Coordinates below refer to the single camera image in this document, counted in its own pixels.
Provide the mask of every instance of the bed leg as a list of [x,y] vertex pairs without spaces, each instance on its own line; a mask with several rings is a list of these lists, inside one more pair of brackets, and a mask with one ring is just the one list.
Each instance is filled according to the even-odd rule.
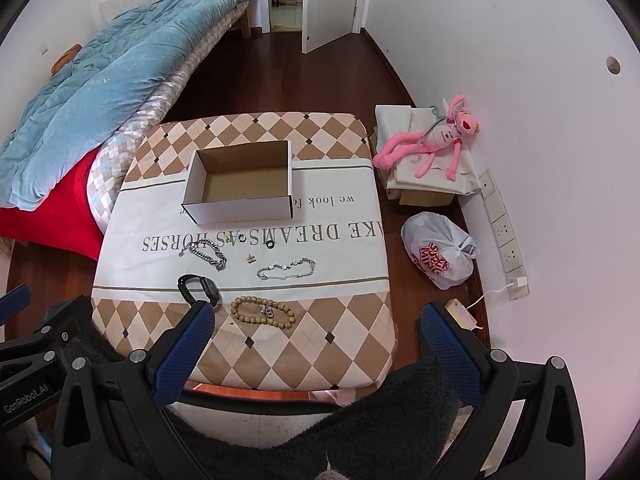
[[242,39],[251,38],[251,23],[249,23],[249,9],[245,10],[240,16],[240,27],[242,29]]

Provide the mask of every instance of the pink stuffed toy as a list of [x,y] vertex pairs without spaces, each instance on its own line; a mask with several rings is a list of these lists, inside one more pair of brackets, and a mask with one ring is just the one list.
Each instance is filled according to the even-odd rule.
[[382,151],[373,158],[373,165],[381,170],[390,170],[401,158],[413,153],[428,153],[427,160],[415,172],[416,178],[422,178],[433,163],[436,152],[453,143],[453,160],[445,174],[449,180],[455,181],[462,136],[472,136],[480,131],[480,124],[466,108],[454,110],[463,103],[464,97],[455,95],[449,105],[446,122],[440,120],[426,132],[416,134],[397,134],[386,143]]

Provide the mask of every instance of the metal bolt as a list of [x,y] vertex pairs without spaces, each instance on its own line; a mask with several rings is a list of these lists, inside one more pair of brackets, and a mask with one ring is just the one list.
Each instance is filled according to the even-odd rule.
[[553,368],[562,370],[564,368],[564,361],[562,361],[561,358],[554,356],[551,358],[551,365]]
[[74,368],[74,370],[79,370],[84,366],[85,363],[86,363],[86,360],[84,357],[77,357],[71,363],[71,366]]
[[503,363],[507,360],[507,354],[500,349],[491,350],[491,359],[497,363]]
[[139,363],[145,360],[146,352],[144,350],[134,350],[129,354],[129,361]]

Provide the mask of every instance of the power outlet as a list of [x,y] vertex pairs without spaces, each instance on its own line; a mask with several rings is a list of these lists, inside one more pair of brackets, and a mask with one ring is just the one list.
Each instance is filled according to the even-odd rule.
[[500,191],[496,190],[484,199],[484,208],[489,216],[489,222],[494,223],[498,218],[507,213]]
[[491,224],[491,227],[494,228],[495,240],[498,242],[498,247],[502,247],[516,237],[508,215],[502,215]]
[[527,285],[525,286],[510,286],[507,288],[509,291],[509,299],[517,300],[518,298],[523,298],[524,296],[529,295],[529,277],[527,276],[527,272],[524,269],[524,266],[519,266],[517,269],[512,270],[511,272],[507,272],[507,283],[516,283],[518,278],[527,278]]
[[482,198],[487,198],[496,189],[498,188],[495,185],[491,171],[486,170],[480,177],[480,193],[482,193]]
[[500,248],[500,259],[504,272],[511,272],[522,265],[522,255],[517,240],[513,239]]

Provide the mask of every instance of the blue textured pad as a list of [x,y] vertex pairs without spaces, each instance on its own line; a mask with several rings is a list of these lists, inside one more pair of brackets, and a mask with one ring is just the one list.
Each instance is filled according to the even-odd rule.
[[20,285],[0,298],[0,325],[4,325],[31,303],[31,291],[28,286]]
[[156,405],[166,406],[178,400],[184,383],[213,334],[215,322],[213,307],[207,303],[178,338],[156,371],[153,390]]
[[420,325],[424,338],[455,388],[458,398],[474,407],[478,406],[484,397],[480,370],[431,303],[424,306]]

